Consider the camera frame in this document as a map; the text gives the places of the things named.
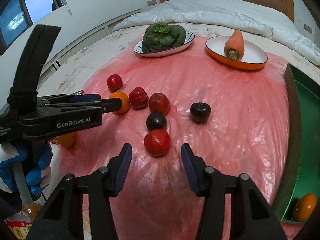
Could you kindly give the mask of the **blue gloved hand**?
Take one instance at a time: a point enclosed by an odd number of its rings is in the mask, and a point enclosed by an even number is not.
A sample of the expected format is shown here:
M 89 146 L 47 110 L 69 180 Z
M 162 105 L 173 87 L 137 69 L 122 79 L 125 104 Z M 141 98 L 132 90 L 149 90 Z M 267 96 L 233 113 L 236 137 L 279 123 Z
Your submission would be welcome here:
M 12 167 L 20 161 L 30 193 L 40 195 L 50 183 L 52 157 L 52 147 L 47 141 L 32 150 L 8 142 L 1 144 L 1 190 L 7 193 L 17 191 Z

